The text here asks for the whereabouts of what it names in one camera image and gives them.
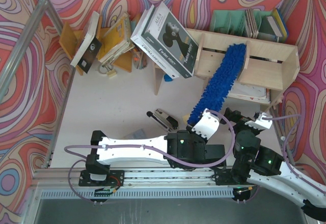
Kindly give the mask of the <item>blue microfiber duster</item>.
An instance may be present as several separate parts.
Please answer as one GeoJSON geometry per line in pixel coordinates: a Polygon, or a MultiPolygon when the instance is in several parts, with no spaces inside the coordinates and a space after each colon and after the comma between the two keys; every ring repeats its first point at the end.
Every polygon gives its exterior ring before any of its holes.
{"type": "Polygon", "coordinates": [[[228,47],[219,68],[206,86],[201,99],[193,108],[187,123],[194,126],[205,109],[219,112],[245,62],[247,45],[228,47]]]}

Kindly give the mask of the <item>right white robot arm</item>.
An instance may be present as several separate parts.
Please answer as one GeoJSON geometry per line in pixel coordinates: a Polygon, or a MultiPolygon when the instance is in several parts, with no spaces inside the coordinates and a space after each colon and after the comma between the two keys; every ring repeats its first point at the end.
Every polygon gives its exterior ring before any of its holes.
{"type": "Polygon", "coordinates": [[[277,193],[318,221],[325,221],[325,185],[308,177],[290,164],[283,146],[282,154],[262,146],[258,134],[270,129],[275,118],[256,113],[253,118],[227,108],[224,116],[234,122],[235,162],[230,174],[237,183],[252,183],[277,193]]]}

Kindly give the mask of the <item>light wooden bookshelf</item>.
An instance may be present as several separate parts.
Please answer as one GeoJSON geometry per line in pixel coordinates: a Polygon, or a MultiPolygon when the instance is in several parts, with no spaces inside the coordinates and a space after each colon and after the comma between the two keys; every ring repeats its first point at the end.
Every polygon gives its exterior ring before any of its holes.
{"type": "Polygon", "coordinates": [[[194,75],[208,81],[220,67],[229,46],[247,45],[245,61],[235,82],[269,89],[270,103],[260,103],[263,112],[276,104],[299,73],[300,63],[294,45],[194,29],[187,31],[199,43],[194,75]]]}

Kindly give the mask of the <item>spiral notebook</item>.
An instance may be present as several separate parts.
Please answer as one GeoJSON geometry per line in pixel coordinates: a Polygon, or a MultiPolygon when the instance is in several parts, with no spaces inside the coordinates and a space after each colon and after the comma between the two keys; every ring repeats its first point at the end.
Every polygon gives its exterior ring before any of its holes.
{"type": "Polygon", "coordinates": [[[258,102],[261,104],[270,103],[270,91],[267,88],[243,85],[239,82],[235,82],[228,97],[242,99],[246,101],[258,102]]]}

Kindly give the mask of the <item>yellow sticky note pad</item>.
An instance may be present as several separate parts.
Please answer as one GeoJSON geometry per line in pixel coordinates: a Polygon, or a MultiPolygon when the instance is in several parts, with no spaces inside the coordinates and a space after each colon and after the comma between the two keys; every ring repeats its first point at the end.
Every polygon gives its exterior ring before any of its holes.
{"type": "Polygon", "coordinates": [[[189,117],[190,117],[190,114],[185,115],[185,116],[182,117],[182,119],[183,119],[183,121],[184,121],[185,124],[188,123],[188,119],[189,119],[189,117]]]}

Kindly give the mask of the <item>beige black stapler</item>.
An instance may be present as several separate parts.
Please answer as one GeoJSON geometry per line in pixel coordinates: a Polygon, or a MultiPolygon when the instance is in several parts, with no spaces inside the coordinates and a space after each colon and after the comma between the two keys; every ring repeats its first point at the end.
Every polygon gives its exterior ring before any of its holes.
{"type": "Polygon", "coordinates": [[[166,125],[168,125],[171,129],[177,130],[179,127],[178,121],[173,118],[172,116],[168,115],[161,109],[156,109],[154,111],[154,114],[161,120],[163,121],[166,125]]]}

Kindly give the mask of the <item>yellow calculator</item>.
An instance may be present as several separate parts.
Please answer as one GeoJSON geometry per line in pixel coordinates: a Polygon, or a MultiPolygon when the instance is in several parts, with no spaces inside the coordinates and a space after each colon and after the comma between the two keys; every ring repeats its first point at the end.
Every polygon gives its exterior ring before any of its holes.
{"type": "Polygon", "coordinates": [[[146,139],[146,138],[147,136],[143,129],[139,129],[123,137],[123,139],[146,139]]]}

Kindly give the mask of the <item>brown notebooks in organizer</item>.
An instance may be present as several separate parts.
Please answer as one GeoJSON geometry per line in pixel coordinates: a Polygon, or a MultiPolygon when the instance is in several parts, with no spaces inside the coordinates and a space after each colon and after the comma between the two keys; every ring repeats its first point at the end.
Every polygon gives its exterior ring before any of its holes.
{"type": "Polygon", "coordinates": [[[251,38],[256,39],[258,37],[258,28],[257,28],[257,23],[254,17],[254,12],[251,8],[248,8],[246,10],[246,17],[248,20],[248,25],[251,30],[251,38]]]}

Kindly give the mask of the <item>blue yellow book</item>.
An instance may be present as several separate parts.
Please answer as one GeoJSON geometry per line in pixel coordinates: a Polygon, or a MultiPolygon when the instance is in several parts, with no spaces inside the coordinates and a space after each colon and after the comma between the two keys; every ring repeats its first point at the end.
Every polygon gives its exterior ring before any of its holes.
{"type": "Polygon", "coordinates": [[[286,23],[284,21],[284,18],[280,12],[279,9],[274,8],[271,12],[270,15],[275,19],[281,34],[282,34],[282,38],[280,38],[279,42],[285,43],[285,41],[287,40],[288,36],[289,36],[289,31],[288,28],[286,26],[286,23]]]}

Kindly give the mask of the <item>Twins story book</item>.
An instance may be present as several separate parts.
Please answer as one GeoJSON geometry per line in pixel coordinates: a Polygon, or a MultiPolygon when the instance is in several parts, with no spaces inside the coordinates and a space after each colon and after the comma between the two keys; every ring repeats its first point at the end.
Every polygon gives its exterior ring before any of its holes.
{"type": "Polygon", "coordinates": [[[170,65],[179,76],[190,78],[194,74],[198,43],[161,2],[152,5],[145,15],[141,37],[152,51],[156,51],[163,65],[170,65]]]}

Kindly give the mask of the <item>pens in cup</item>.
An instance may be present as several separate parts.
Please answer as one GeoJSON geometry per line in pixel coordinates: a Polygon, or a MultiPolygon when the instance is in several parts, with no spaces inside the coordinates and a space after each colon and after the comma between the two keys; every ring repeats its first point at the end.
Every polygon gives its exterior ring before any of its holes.
{"type": "Polygon", "coordinates": [[[143,51],[137,49],[132,50],[132,62],[136,69],[144,69],[147,67],[147,56],[143,51]]]}

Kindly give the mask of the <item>white Czekolada book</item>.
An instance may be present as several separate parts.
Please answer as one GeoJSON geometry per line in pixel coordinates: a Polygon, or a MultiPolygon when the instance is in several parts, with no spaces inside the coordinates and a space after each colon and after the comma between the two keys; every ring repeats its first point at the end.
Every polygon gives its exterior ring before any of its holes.
{"type": "Polygon", "coordinates": [[[163,57],[154,49],[153,44],[146,41],[142,37],[142,32],[148,23],[151,14],[154,11],[154,5],[152,5],[148,10],[145,10],[141,15],[139,22],[137,23],[134,31],[131,34],[131,40],[136,44],[155,64],[159,66],[169,77],[176,79],[180,74],[170,65],[163,57]]]}

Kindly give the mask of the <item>black white paperback book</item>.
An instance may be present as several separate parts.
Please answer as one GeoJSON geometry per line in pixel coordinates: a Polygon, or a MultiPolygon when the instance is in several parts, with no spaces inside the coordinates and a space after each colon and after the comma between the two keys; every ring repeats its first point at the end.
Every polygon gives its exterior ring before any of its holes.
{"type": "Polygon", "coordinates": [[[96,37],[99,32],[99,18],[99,13],[93,11],[77,40],[76,52],[70,63],[73,67],[81,68],[84,73],[88,73],[102,46],[99,38],[96,37]]]}

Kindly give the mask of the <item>yellow wooden book stand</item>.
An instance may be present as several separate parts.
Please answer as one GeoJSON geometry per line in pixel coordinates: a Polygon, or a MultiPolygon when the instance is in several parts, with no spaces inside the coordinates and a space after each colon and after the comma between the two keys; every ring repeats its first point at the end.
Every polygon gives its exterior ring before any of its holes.
{"type": "Polygon", "coordinates": [[[102,16],[94,11],[85,27],[73,31],[68,23],[64,24],[59,44],[70,60],[70,65],[80,75],[87,74],[95,61],[100,63],[98,70],[111,75],[116,66],[127,72],[132,70],[132,53],[134,44],[131,41],[131,26],[140,19],[130,21],[128,13],[111,26],[101,27],[102,16]]]}

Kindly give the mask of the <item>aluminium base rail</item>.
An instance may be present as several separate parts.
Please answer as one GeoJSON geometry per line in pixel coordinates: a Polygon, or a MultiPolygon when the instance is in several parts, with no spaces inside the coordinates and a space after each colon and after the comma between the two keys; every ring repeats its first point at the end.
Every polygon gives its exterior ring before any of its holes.
{"type": "Polygon", "coordinates": [[[37,197],[42,199],[83,197],[101,202],[106,199],[233,198],[237,194],[243,196],[254,192],[255,186],[260,185],[297,204],[306,199],[302,191],[295,191],[269,177],[255,177],[252,184],[217,185],[211,170],[188,172],[167,168],[133,168],[125,169],[118,179],[120,184],[112,179],[110,186],[79,186],[80,182],[85,181],[81,169],[41,169],[32,180],[32,188],[36,190],[37,197]]]}

